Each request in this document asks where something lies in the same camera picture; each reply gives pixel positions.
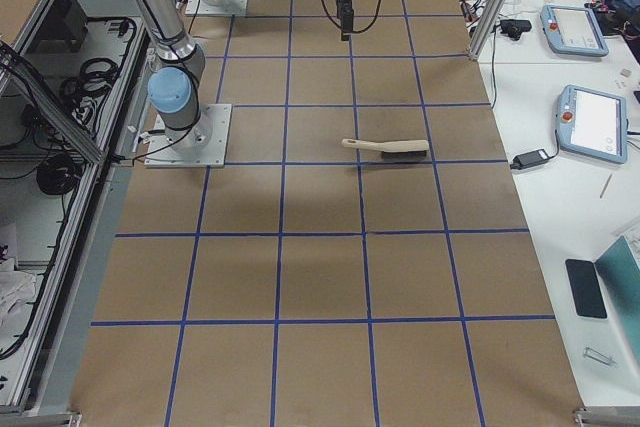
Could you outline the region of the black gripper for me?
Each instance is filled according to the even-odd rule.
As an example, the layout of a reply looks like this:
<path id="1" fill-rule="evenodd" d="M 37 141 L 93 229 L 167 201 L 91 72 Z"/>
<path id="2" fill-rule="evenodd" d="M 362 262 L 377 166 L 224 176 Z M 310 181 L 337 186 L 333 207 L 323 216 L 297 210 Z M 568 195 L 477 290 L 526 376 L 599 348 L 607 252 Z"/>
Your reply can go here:
<path id="1" fill-rule="evenodd" d="M 354 32 L 352 0 L 336 0 L 336 13 L 340 29 L 340 39 L 342 41 L 348 41 Z"/>

